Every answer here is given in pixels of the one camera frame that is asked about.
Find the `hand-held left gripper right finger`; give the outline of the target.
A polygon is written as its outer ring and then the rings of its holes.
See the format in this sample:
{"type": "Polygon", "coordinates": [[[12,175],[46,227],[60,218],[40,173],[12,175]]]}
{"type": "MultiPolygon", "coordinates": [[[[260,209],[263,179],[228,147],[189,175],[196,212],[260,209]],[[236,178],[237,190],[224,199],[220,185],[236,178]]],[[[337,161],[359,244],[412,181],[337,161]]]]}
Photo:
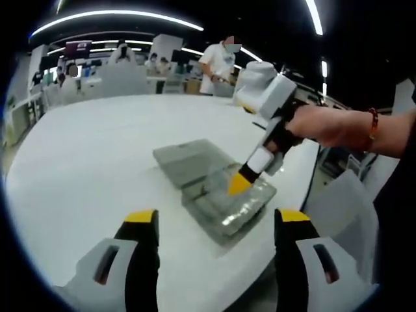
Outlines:
{"type": "Polygon", "coordinates": [[[277,311],[357,311],[377,291],[356,260],[310,218],[291,209],[274,211],[277,311]]]}

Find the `person's right hand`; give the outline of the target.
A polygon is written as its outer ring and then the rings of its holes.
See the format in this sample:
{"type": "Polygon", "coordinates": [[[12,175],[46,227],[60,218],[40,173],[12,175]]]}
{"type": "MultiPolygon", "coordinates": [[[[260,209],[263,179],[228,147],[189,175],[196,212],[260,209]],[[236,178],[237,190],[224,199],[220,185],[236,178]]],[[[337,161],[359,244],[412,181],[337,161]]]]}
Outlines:
{"type": "Polygon", "coordinates": [[[369,145],[372,119],[369,112],[304,105],[296,110],[286,129],[297,137],[316,140],[326,147],[365,150],[369,145]]]}

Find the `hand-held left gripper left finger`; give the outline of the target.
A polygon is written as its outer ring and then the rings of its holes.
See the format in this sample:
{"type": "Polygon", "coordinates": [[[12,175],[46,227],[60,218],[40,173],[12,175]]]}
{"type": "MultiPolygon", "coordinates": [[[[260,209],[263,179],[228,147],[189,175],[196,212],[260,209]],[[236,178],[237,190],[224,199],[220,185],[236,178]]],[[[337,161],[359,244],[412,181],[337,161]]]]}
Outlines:
{"type": "Polygon", "coordinates": [[[138,211],[77,262],[67,284],[53,290],[72,311],[157,311],[159,268],[159,212],[138,211]]]}

